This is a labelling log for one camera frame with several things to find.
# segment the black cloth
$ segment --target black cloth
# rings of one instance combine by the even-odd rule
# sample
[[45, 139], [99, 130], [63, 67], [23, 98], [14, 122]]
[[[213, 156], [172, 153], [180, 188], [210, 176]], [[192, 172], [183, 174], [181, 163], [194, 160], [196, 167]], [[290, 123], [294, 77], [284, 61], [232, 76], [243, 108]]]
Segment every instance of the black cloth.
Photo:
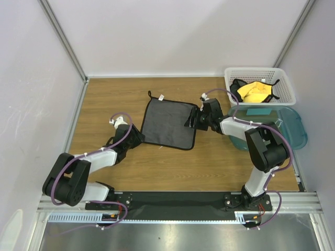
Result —
[[196, 130], [185, 127], [191, 109], [195, 104], [172, 101], [156, 97], [151, 98], [142, 123], [141, 133], [145, 135], [144, 143], [167, 146], [180, 150], [194, 147]]

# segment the white plastic basket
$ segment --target white plastic basket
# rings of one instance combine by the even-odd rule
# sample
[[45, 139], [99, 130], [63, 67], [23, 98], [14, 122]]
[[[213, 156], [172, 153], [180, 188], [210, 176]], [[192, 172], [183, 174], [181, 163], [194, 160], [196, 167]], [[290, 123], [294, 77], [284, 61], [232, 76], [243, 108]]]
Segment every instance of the white plastic basket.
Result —
[[[226, 89], [230, 90], [230, 85], [235, 78], [246, 81], [264, 81], [268, 84], [274, 84], [277, 79], [280, 81], [273, 86], [273, 94], [280, 99], [272, 98], [269, 103], [243, 103], [240, 105], [248, 106], [292, 106], [296, 103], [296, 98], [286, 73], [279, 68], [260, 68], [260, 67], [231, 67], [225, 70]], [[230, 94], [229, 101], [231, 107], [236, 105]]]

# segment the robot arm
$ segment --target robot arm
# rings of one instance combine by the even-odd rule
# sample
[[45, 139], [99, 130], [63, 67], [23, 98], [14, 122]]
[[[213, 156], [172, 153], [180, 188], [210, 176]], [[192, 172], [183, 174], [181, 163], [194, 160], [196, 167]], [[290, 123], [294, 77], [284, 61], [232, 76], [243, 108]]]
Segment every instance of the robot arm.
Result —
[[[271, 130], [235, 121], [224, 116], [216, 98], [208, 99], [206, 94], [200, 98], [203, 105], [193, 108], [185, 126], [230, 135], [245, 140], [248, 144], [253, 170], [247, 183], [242, 187], [242, 202], [245, 208], [251, 208], [259, 202], [267, 190], [272, 171], [278, 169], [289, 157], [287, 146]], [[275, 123], [266, 124], [278, 131]]]
[[[128, 131], [129, 125], [124, 122], [123, 117], [119, 117], [116, 121], [111, 121], [116, 132], [113, 137], [113, 143], [119, 141]], [[113, 166], [120, 163], [125, 157], [129, 149], [133, 149], [144, 141], [144, 135], [132, 125], [129, 135], [117, 146], [108, 149], [108, 143], [102, 148], [101, 152], [87, 155], [73, 162], [65, 171], [56, 185], [54, 197], [55, 199], [66, 203], [70, 206], [77, 205], [80, 201], [105, 201], [110, 190], [110, 186], [102, 183], [87, 182], [90, 173], [95, 172], [106, 166]], [[43, 185], [43, 193], [51, 196], [51, 189], [56, 177], [62, 168], [72, 159], [80, 155], [71, 155], [62, 153], [56, 160], [48, 178]]]

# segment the wooden surface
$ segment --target wooden surface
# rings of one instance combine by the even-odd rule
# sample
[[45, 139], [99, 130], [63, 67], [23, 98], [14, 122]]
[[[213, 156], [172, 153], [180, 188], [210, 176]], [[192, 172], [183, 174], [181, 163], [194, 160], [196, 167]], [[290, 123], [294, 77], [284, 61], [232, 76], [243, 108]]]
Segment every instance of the wooden surface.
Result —
[[[155, 97], [163, 94], [165, 99], [200, 106], [202, 93], [224, 86], [221, 77], [91, 79], [70, 152], [82, 154], [104, 145], [115, 133], [108, 121], [116, 112], [129, 113], [140, 130], [150, 100], [148, 90]], [[218, 98], [226, 114], [228, 96], [224, 92], [210, 96]], [[197, 131], [190, 151], [141, 144], [128, 151], [120, 164], [92, 173], [90, 181], [128, 191], [238, 191], [248, 180], [251, 166], [249, 152], [236, 149], [227, 136]], [[298, 190], [293, 168], [277, 174], [269, 189]]]

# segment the translucent plastic lid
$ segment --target translucent plastic lid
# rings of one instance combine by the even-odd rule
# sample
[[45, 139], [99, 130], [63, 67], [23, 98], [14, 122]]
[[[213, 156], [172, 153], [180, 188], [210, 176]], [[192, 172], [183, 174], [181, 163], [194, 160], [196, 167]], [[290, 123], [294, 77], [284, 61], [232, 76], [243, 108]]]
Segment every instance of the translucent plastic lid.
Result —
[[[228, 115], [232, 116], [236, 106], [232, 107]], [[240, 106], [236, 117], [253, 122], [273, 121], [279, 128], [281, 134], [289, 142], [292, 149], [303, 148], [307, 143], [307, 134], [302, 119], [292, 108], [286, 106]], [[234, 146], [240, 150], [248, 150], [247, 143], [238, 138], [229, 137]]]

